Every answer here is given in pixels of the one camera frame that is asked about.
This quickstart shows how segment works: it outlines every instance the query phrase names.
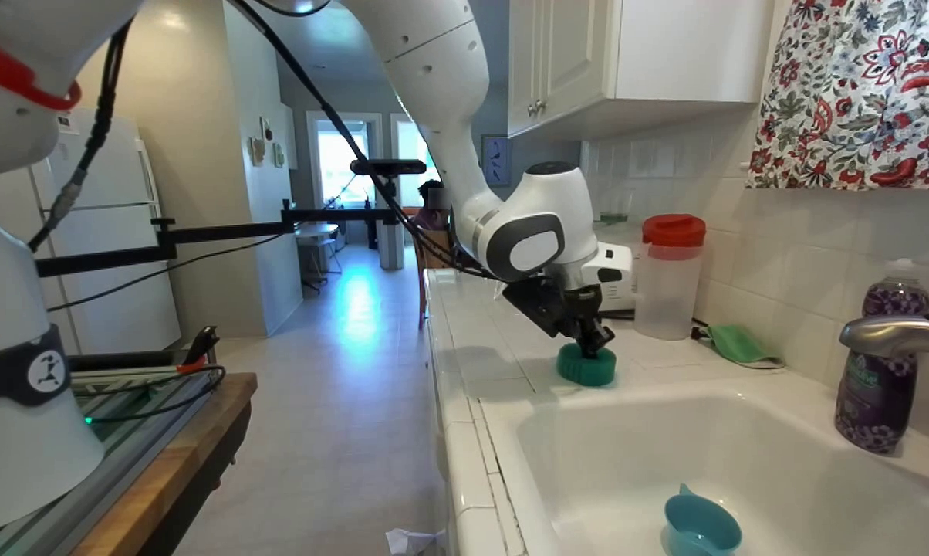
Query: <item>floral wallpaper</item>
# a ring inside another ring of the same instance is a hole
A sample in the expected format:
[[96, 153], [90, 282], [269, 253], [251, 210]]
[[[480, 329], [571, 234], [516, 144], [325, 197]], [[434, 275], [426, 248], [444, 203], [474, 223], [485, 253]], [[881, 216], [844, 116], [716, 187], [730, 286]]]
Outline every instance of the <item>floral wallpaper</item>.
[[792, 0], [753, 190], [929, 190], [929, 0]]

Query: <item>teal cup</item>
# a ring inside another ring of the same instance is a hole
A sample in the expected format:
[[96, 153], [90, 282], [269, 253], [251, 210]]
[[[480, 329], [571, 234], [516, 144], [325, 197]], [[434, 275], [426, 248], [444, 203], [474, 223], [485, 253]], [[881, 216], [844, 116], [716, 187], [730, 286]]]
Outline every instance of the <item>teal cup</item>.
[[671, 556], [730, 556], [739, 545], [739, 525], [716, 501], [687, 485], [667, 501], [662, 547]]

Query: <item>kitchen sink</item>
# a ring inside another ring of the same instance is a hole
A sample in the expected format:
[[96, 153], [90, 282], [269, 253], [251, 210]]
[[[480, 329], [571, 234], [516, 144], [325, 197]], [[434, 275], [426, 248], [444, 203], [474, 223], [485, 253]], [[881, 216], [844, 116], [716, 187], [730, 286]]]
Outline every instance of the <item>kitchen sink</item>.
[[747, 384], [485, 401], [529, 553], [658, 556], [687, 485], [739, 523], [743, 556], [929, 556], [929, 439], [875, 459], [820, 390]]

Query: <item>faucet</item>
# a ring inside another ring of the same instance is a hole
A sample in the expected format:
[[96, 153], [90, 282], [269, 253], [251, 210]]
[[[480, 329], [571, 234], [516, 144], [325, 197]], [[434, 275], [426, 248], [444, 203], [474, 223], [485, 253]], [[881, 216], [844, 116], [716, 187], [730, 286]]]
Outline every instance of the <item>faucet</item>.
[[840, 344], [865, 355], [929, 352], [929, 316], [856, 318]]

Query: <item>hallway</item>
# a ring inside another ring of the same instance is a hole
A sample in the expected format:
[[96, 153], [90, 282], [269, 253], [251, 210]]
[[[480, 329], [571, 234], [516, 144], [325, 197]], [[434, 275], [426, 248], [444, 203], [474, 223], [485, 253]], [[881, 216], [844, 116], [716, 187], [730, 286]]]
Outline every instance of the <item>hallway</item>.
[[270, 341], [226, 341], [255, 372], [252, 425], [182, 556], [384, 556], [388, 527], [440, 527], [416, 271], [346, 248]]

